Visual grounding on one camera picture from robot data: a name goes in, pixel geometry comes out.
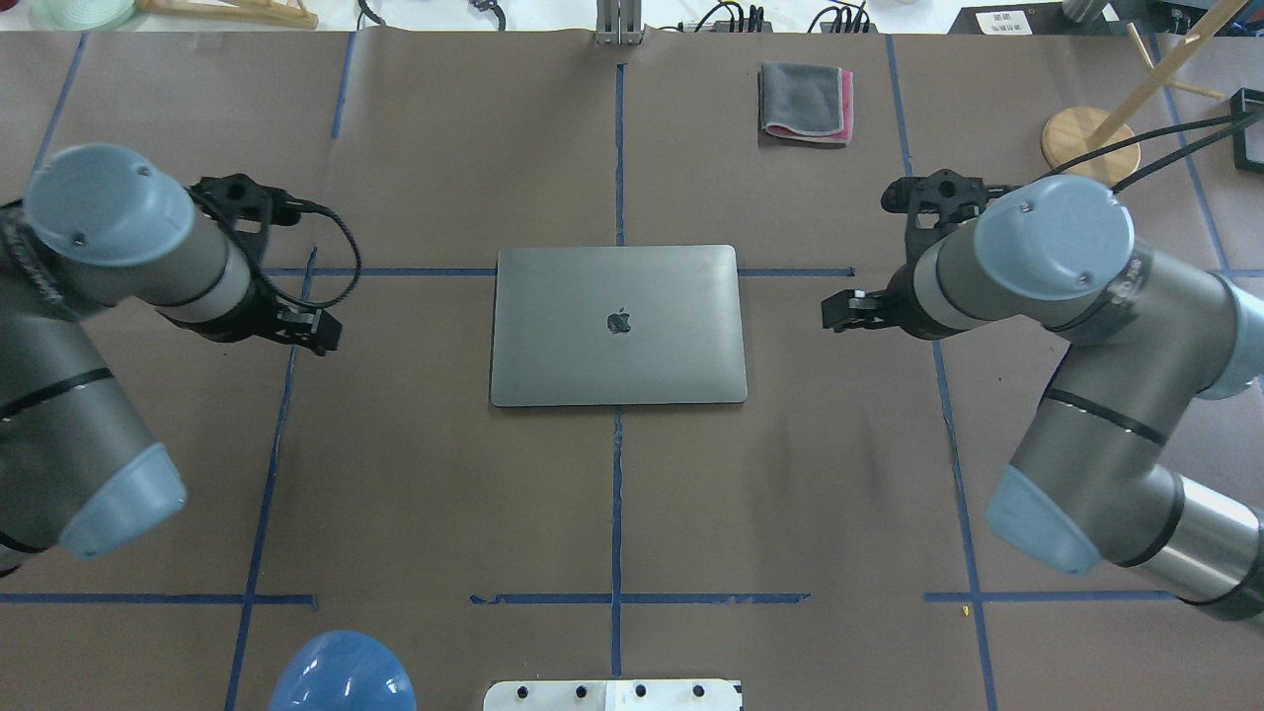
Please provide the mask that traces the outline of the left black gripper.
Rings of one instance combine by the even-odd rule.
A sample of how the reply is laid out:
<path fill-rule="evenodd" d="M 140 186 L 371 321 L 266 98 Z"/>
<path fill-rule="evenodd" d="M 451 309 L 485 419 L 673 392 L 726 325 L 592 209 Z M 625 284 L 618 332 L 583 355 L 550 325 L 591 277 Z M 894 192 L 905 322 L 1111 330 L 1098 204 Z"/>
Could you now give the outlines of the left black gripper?
<path fill-rule="evenodd" d="M 257 280 L 221 280 L 187 304 L 163 307 L 163 318 L 209 342 L 236 343 L 249 338 L 298 345 L 327 356 L 343 342 L 343 321 L 325 309 L 283 307 Z"/>

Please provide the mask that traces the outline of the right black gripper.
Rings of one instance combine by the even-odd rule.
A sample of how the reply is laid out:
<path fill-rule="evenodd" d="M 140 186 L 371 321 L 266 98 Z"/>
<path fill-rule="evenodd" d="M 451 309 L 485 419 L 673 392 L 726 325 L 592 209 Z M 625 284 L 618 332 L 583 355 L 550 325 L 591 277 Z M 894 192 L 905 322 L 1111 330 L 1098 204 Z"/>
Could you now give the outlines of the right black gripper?
<path fill-rule="evenodd" d="M 881 330 L 890 324 L 909 337 L 934 338 L 934 320 L 921 309 L 913 288 L 913 267 L 897 269 L 884 291 L 842 288 L 822 301 L 825 330 Z"/>

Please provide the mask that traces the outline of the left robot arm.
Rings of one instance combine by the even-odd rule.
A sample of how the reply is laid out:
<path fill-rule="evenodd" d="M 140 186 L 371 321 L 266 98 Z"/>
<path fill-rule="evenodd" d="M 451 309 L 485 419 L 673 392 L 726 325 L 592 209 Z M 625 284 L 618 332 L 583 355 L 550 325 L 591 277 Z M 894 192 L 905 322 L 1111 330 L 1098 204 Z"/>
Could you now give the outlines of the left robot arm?
<path fill-rule="evenodd" d="M 245 175 L 192 185 L 109 143 L 59 151 L 3 205 L 1 571 L 54 548 L 112 553 L 173 517 L 187 487 L 85 329 L 126 300 L 209 342 L 259 337 L 327 356 L 332 301 L 289 295 L 263 269 L 272 228 L 331 207 Z"/>

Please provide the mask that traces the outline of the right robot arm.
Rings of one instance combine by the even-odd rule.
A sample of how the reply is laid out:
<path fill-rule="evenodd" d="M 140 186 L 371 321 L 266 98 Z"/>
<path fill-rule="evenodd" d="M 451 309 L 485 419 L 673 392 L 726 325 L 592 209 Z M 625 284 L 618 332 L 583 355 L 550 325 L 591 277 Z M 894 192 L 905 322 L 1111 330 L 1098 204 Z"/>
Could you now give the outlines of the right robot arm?
<path fill-rule="evenodd" d="M 1066 342 L 986 521 L 1066 576 L 1101 562 L 1222 621 L 1261 625 L 1261 510 L 1160 464 L 1189 405 L 1261 374 L 1261 301 L 1135 234 L 1079 175 L 990 185 L 942 170 L 881 199 L 908 216 L 889 286 L 822 302 L 827 330 L 943 342 L 1025 318 Z"/>

